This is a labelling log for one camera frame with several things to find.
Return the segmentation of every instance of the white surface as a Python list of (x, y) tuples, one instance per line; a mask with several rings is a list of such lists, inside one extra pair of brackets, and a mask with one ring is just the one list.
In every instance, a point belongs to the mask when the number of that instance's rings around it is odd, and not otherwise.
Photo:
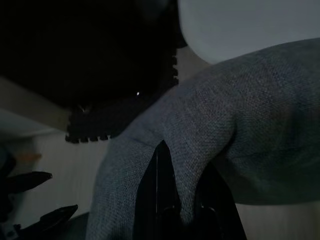
[(30, 119), (46, 129), (65, 131), (70, 112), (0, 76), (0, 109)]
[(51, 127), (0, 108), (0, 142), (54, 131)]
[(279, 206), (237, 204), (248, 240), (319, 240), (320, 202)]
[(211, 64), (320, 37), (319, 0), (179, 0), (178, 5), (186, 42)]

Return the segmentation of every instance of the gray knit fabric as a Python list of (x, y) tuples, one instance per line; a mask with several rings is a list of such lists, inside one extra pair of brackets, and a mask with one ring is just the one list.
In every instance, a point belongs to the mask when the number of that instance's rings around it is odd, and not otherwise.
[(110, 143), (87, 240), (132, 238), (137, 188), (161, 140), (171, 152), (185, 222), (209, 161), (238, 203), (320, 199), (320, 39), (211, 66), (140, 115)]

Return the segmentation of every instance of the floor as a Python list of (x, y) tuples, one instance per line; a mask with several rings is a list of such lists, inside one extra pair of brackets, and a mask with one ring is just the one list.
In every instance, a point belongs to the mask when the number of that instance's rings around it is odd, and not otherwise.
[[(181, 81), (208, 66), (189, 48), (178, 51)], [(44, 184), (15, 196), (16, 208), (11, 223), (23, 227), (57, 208), (78, 204), (75, 216), (90, 210), (96, 172), (108, 152), (109, 141), (74, 145), (65, 141), (63, 132), (38, 135), (6, 144), (15, 155), (38, 153), (37, 161), (19, 161), (13, 174), (30, 171), (52, 173)], [(237, 205), (248, 240), (320, 239), (320, 203), (287, 206)]]

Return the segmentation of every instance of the black object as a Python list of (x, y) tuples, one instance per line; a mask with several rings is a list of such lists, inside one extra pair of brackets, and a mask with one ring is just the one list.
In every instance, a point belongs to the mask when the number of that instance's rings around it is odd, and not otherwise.
[(0, 223), (6, 222), (8, 214), (13, 210), (8, 194), (22, 193), (52, 178), (50, 173), (38, 171), (8, 177), (16, 166), (16, 160), (6, 150), (4, 154), (4, 163), (0, 169)]
[(89, 214), (85, 213), (70, 219), (61, 229), (52, 233), (50, 240), (85, 240), (88, 217)]
[(171, 24), (172, 44), (180, 49), (187, 46), (179, 21), (178, 0), (135, 0), (136, 7), (144, 21), (155, 25), (161, 18), (168, 18)]
[(135, 0), (4, 0), (0, 74), (62, 107), (152, 94), (172, 48), (170, 12), (153, 25)]
[(8, 177), (4, 181), (4, 186), (8, 194), (17, 194), (33, 189), (49, 179), (52, 179), (51, 173), (33, 171), (30, 173)]
[(212, 163), (197, 184), (194, 219), (183, 226), (170, 150), (162, 141), (138, 187), (133, 240), (246, 240), (232, 194)]
[(78, 205), (65, 206), (54, 210), (40, 218), (40, 221), (21, 229), (19, 224), (14, 225), (18, 240), (50, 239), (51, 234), (60, 229), (77, 211)]
[(162, 141), (137, 190), (133, 240), (179, 239), (180, 207), (170, 151)]
[(139, 92), (134, 96), (96, 104), (89, 112), (73, 111), (67, 128), (67, 142), (78, 144), (90, 141), (107, 140), (118, 136), (142, 111), (156, 102), (167, 90), (179, 83), (176, 64), (176, 50), (167, 50), (162, 61), (162, 73), (153, 93)]

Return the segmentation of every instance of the gray fabric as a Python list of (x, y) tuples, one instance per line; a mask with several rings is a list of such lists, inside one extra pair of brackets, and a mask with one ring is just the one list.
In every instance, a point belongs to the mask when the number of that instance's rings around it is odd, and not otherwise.
[(110, 143), (96, 179), (88, 240), (132, 238), (139, 182), (156, 145), (170, 148), (181, 215), (213, 161), (244, 204), (320, 198), (320, 39), (211, 66), (170, 90)]

